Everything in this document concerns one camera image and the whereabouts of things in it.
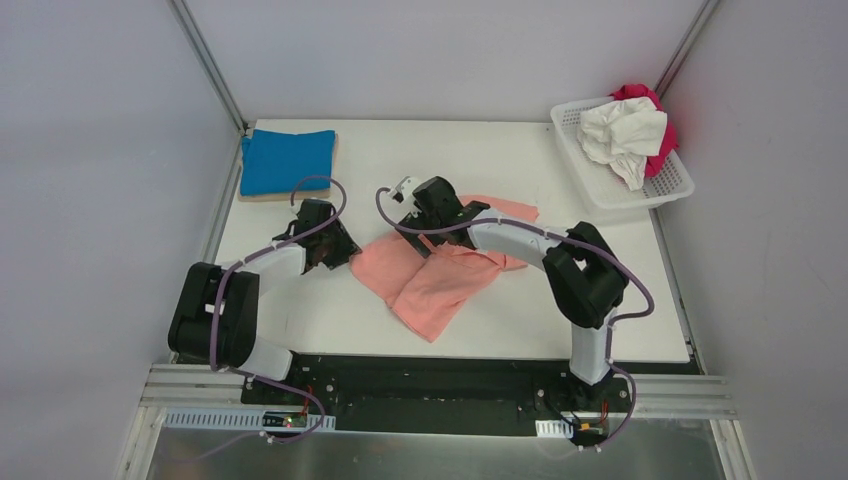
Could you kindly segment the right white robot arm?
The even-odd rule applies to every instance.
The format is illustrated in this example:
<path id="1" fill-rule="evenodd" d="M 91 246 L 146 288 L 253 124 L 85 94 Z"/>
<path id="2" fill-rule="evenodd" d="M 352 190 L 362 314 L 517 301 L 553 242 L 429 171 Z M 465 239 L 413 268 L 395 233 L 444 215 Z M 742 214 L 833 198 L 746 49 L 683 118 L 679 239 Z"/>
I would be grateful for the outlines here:
<path id="1" fill-rule="evenodd" d="M 491 200 L 461 200 L 440 176 L 405 177 L 388 196 L 407 210 L 398 233 L 424 258 L 448 244 L 504 254 L 544 272 L 558 310 L 571 324 L 570 389 L 589 396 L 609 383 L 608 324 L 630 280 L 594 225 L 579 222 L 557 239 Z"/>

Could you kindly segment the salmon pink t shirt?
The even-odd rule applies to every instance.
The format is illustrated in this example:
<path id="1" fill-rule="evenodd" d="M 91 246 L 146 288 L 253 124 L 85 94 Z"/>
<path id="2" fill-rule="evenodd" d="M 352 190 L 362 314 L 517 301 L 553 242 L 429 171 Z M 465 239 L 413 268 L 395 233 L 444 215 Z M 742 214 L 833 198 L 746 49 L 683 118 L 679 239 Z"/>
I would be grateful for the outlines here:
<path id="1" fill-rule="evenodd" d="M 424 258 L 397 232 L 366 245 L 351 262 L 353 276 L 382 299 L 410 330 L 433 343 L 464 304 L 503 272 L 527 264 L 498 252 L 431 243 Z"/>

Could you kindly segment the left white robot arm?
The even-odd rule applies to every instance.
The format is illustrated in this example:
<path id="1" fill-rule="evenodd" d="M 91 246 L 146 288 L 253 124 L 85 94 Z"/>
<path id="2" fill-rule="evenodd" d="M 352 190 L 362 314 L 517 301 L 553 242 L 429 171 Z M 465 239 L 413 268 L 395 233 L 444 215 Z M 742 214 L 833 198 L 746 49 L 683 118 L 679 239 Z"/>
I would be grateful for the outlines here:
<path id="1" fill-rule="evenodd" d="M 227 266 L 191 265 L 169 327 L 169 349 L 214 371 L 285 379 L 294 353 L 259 336 L 259 301 L 319 265 L 332 270 L 361 252 L 339 216 L 331 202 L 306 199 L 267 247 Z"/>

